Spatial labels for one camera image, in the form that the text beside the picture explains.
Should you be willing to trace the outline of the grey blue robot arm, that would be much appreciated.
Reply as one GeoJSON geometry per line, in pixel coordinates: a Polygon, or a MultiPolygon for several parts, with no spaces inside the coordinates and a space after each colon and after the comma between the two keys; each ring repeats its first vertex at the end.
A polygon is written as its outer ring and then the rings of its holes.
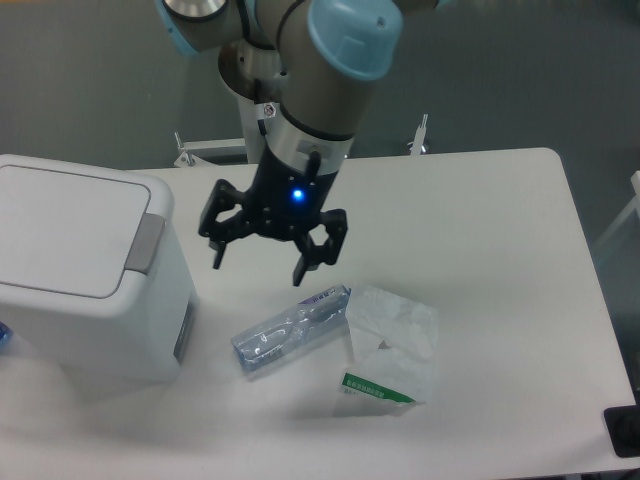
{"type": "Polygon", "coordinates": [[[245,109],[257,170],[245,191],[218,180],[198,232],[217,258],[250,235],[292,242],[293,280],[334,264],[343,210],[323,205],[407,16],[433,1],[160,1],[164,28],[187,54],[217,50],[220,76],[245,109]]]}

